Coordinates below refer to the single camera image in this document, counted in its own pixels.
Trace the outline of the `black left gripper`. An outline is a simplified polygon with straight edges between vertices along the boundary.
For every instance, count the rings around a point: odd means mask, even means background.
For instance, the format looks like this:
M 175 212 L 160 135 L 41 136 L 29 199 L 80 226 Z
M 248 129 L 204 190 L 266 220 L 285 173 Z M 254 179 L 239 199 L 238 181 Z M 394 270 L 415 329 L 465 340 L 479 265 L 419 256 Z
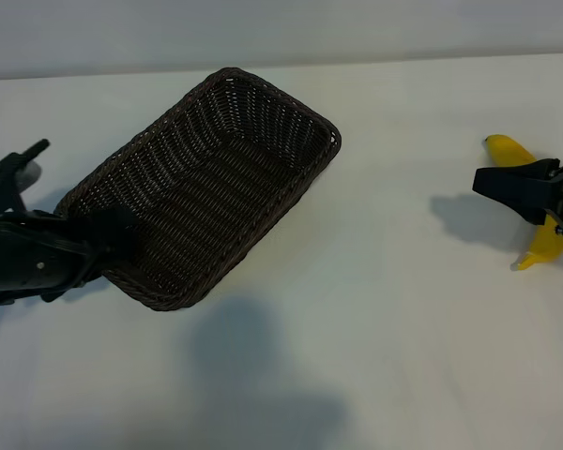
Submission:
M 0 306 L 32 296 L 51 303 L 100 278 L 101 260 L 132 256 L 137 217 L 130 209 L 95 211 L 89 223 L 41 211 L 1 216 Z

